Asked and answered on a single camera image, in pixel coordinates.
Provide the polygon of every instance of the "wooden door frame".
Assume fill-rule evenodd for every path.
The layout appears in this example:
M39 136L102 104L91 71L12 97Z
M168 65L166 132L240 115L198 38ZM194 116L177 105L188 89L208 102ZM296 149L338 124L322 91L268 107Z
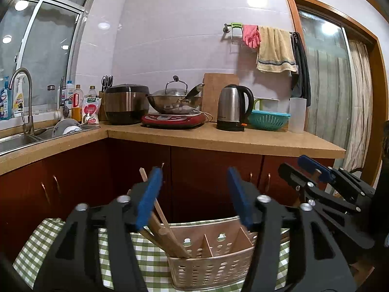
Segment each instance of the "wooden door frame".
M318 0L287 0L293 19L294 29L301 35L305 46L303 28L298 14L297 5L309 7L334 18L337 21L353 28L370 41L372 46L368 48L371 70L371 83L373 92L373 117L371 120L371 133L365 165L361 179L373 185L381 165L382 140L384 137L383 125L388 120L388 80L382 50L378 38L362 24L358 23L345 13L324 4Z

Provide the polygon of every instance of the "kitchen counter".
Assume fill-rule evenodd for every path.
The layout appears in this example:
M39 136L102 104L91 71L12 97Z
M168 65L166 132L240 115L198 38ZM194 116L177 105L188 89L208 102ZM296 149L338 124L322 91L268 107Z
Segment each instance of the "kitchen counter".
M63 151L107 137L153 144L228 151L256 155L291 156L307 155L313 158L343 158L345 150L304 132L259 131L247 128L244 132L216 129L216 123L205 123L195 129L155 129L140 124L113 126L100 124L101 128L42 142L0 156L0 175L32 162Z

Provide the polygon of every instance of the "beige towel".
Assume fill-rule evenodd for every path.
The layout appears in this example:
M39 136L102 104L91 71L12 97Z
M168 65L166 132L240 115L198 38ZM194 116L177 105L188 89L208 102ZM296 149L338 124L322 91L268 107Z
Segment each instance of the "beige towel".
M257 69L264 72L297 72L290 33L283 29L259 26L261 45L257 55Z

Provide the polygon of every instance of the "electric kettle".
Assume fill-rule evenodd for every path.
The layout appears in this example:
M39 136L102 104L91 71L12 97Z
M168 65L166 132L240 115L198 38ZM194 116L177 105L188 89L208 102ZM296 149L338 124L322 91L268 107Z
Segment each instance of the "electric kettle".
M254 107L254 96L248 87L243 85L229 84L224 87L219 96L217 106L217 129L223 131L244 131L244 124Z

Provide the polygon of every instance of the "red induction cooker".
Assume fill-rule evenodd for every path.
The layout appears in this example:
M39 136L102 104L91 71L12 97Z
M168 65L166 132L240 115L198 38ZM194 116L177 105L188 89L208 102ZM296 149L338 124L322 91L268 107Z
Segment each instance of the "red induction cooker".
M190 114L159 114L149 113L141 119L142 124L148 127L166 129L188 129L203 125L206 116L203 113L193 112Z

